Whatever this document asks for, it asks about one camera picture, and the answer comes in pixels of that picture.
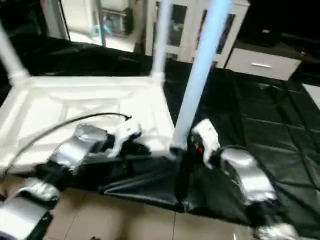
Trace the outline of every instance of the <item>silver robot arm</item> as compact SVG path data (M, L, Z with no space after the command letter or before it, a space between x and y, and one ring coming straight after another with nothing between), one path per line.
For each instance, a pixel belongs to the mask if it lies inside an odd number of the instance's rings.
M295 228L278 214L278 197L268 176L257 160L242 149L221 149L218 134L208 119L192 130L191 141L209 169L214 166L228 175L239 187L253 226L253 236L259 240L299 240Z
M141 134L140 125L127 120L115 135L90 124L80 124L45 164L35 167L35 177L0 205L0 239L40 240L46 234L53 209L62 192L89 154L104 152L117 156L122 144Z
M247 151L227 148L220 155L220 169L242 192L247 215L259 240L299 240L295 228L276 213L276 191L257 160Z

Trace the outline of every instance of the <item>beige floor tile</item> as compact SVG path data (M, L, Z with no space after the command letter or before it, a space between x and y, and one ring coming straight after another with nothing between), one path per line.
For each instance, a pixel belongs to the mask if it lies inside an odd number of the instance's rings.
M60 201L52 211L54 218L46 233L47 239L65 239L71 224L80 212L85 194L87 192L73 188L62 192Z
M12 194L17 188L22 184L24 181L21 177L16 176L7 176L1 183L0 183L0 194L4 196L8 196Z
M217 219L177 213L173 240L251 240L249 228Z
M172 240L173 211L88 194L66 240Z

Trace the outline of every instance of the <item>black tarp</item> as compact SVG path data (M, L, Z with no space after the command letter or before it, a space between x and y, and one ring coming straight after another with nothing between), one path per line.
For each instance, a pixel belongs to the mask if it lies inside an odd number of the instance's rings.
M15 38L13 44L32 75L146 76L152 65L148 56L41 36ZM188 63L166 64L164 90L174 123L190 70ZM10 87L2 70L0 75L4 98ZM298 233L320 239L320 111L303 86L214 69L194 124L204 118L217 129L222 146L244 146L256 157L277 190L284 217ZM250 224L237 187L192 154L175 162L145 158L112 163L108 171L88 166L77 185L179 212Z

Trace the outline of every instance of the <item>drawer handle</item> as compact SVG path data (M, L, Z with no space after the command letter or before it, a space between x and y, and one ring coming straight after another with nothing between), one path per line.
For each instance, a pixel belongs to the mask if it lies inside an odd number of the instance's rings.
M266 69L272 69L272 66L270 66L270 65L265 65L265 64L261 64L261 63L252 62L251 65L252 65L252 66L256 66L256 67L266 68Z

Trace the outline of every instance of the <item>black cable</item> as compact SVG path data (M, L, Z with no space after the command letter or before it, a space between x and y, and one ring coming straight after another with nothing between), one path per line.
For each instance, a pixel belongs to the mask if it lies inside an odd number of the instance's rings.
M19 152L11 159L11 161L9 162L9 164L6 166L5 170L3 171L3 175L1 177L5 177L8 174L8 171L13 167L13 165L17 162L18 157L23 154L26 150L28 150L29 148L31 148L35 142L39 141L40 139L44 138L45 136L51 134L52 132L56 131L59 128L62 128L68 124L83 120L83 119L88 119L88 118L93 118L93 117L97 117L97 116L105 116L105 115L116 115L116 116L122 116L125 118L125 120L127 121L128 119L131 118L131 116L125 115L125 114L121 114L121 113L117 113L117 112L99 112L99 113L94 113L94 114L89 114L89 115L85 115L85 116L80 116L77 118L72 118L69 119L67 121L64 121L56 126L53 126L52 128L44 131L43 133L41 133L39 136L36 136L33 140L31 140L28 144L26 144L24 147L22 147Z

